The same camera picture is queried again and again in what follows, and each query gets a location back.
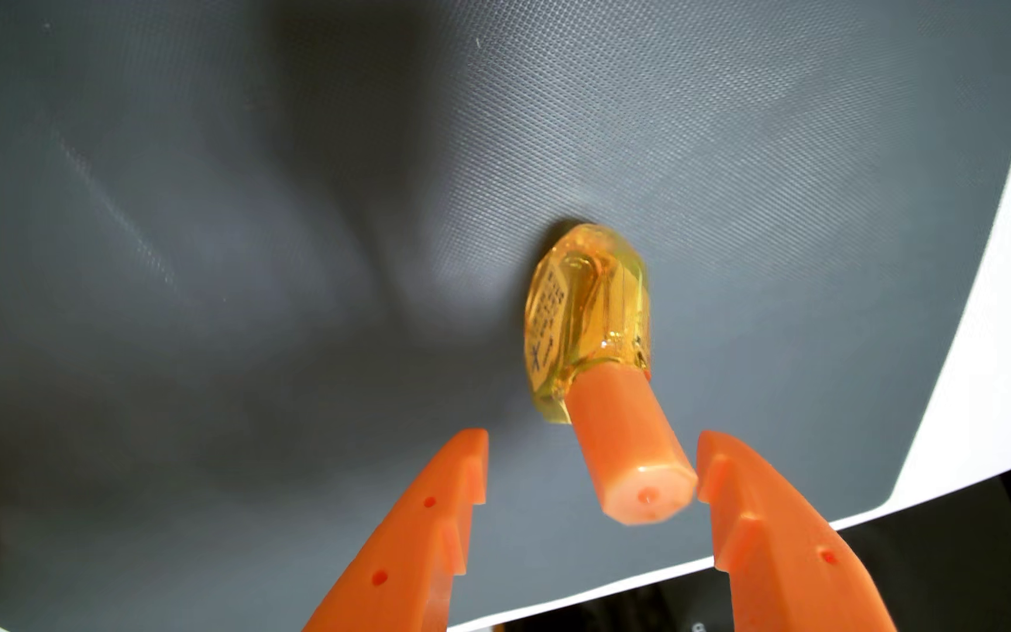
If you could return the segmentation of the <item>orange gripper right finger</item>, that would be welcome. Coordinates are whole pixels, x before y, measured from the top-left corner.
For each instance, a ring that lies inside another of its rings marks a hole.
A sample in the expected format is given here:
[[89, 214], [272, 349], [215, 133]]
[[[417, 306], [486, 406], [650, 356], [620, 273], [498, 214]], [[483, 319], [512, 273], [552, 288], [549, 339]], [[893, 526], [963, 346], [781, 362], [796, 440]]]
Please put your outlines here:
[[695, 468], [736, 631], [895, 631], [862, 561], [763, 456], [704, 431]]

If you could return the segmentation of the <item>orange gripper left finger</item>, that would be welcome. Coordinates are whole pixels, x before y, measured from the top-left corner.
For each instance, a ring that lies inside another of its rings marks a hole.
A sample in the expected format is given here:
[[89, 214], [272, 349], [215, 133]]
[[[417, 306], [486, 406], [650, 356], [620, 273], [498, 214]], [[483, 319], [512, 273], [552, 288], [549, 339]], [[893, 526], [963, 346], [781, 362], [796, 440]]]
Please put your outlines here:
[[304, 631], [445, 631], [467, 569], [472, 510], [485, 502], [489, 433], [454, 435], [393, 505]]

